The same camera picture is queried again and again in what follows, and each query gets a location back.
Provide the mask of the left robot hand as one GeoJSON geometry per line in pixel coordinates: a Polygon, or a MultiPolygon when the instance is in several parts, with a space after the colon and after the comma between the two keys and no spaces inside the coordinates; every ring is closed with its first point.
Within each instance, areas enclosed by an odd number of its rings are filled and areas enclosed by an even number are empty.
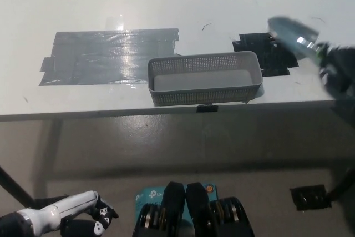
{"type": "Polygon", "coordinates": [[[119,215],[93,190],[66,196],[41,209],[18,212],[30,225],[33,236],[60,231],[61,236],[102,236],[119,215]]]}

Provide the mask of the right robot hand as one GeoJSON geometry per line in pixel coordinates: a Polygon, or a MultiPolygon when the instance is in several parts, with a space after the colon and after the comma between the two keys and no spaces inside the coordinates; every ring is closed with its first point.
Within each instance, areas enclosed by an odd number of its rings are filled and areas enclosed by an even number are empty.
{"type": "Polygon", "coordinates": [[[354,46],[320,43],[317,56],[325,90],[335,99],[354,100],[354,46]]]}

